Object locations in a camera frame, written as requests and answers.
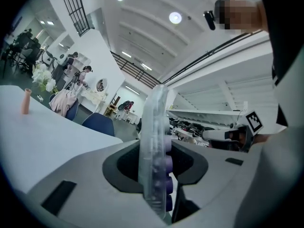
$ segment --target white flower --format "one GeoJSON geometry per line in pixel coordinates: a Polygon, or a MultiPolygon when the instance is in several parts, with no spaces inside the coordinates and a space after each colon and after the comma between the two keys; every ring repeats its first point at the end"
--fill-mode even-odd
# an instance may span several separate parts
{"type": "Polygon", "coordinates": [[[51,92],[56,85],[56,81],[54,79],[50,79],[46,86],[46,91],[51,92]]]}
{"type": "Polygon", "coordinates": [[[39,65],[39,69],[42,70],[42,71],[46,71],[48,68],[47,68],[47,66],[44,63],[41,63],[39,65]]]}
{"type": "Polygon", "coordinates": [[[43,76],[43,71],[41,69],[35,69],[35,71],[33,72],[33,83],[39,83],[42,84],[43,80],[44,80],[44,76],[43,76]]]}
{"type": "Polygon", "coordinates": [[[50,80],[52,78],[52,74],[51,74],[51,72],[50,71],[43,71],[43,79],[44,80],[50,80]]]}

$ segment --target pink bottle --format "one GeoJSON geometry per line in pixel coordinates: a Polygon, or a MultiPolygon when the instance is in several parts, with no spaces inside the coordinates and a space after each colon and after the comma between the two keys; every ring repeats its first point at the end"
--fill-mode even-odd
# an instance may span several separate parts
{"type": "Polygon", "coordinates": [[[29,100],[31,93],[32,91],[30,89],[25,89],[25,95],[21,104],[21,114],[29,114],[29,100]]]}

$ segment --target white table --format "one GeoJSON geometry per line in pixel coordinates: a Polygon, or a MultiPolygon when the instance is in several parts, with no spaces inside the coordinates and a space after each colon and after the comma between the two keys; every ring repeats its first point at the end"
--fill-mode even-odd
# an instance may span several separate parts
{"type": "Polygon", "coordinates": [[[125,113],[123,115],[122,119],[126,120],[127,117],[131,118],[130,124],[138,124],[139,123],[140,118],[135,113],[133,113],[133,112],[129,112],[128,114],[125,113]]]}
{"type": "Polygon", "coordinates": [[[0,86],[0,161],[12,186],[24,193],[71,158],[122,143],[52,112],[34,98],[29,114],[22,115],[23,97],[17,86],[0,86]]]}
{"type": "Polygon", "coordinates": [[[90,88],[85,89],[83,87],[80,95],[96,105],[94,112],[99,112],[99,108],[105,103],[105,95],[98,94],[90,88]]]}

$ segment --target blue chair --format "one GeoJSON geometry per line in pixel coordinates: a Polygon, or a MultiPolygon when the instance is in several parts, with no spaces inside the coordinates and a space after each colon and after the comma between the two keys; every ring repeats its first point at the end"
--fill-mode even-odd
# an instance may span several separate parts
{"type": "MultiPolygon", "coordinates": [[[[51,95],[49,101],[51,102],[51,100],[53,100],[54,97],[55,94],[51,95]]],[[[72,121],[76,117],[77,111],[78,111],[78,99],[76,99],[72,107],[68,109],[68,111],[66,112],[66,119],[72,121]]]]}
{"type": "Polygon", "coordinates": [[[112,119],[99,113],[95,112],[89,115],[81,125],[97,132],[115,137],[112,119]]]}

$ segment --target transparent plastic tube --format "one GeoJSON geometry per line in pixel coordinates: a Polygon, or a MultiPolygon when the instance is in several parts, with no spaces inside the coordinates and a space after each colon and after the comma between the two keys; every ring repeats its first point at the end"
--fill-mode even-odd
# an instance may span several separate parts
{"type": "Polygon", "coordinates": [[[143,197],[161,217],[166,215],[165,104],[168,88],[157,85],[148,96],[142,114],[138,181],[143,197]]]}

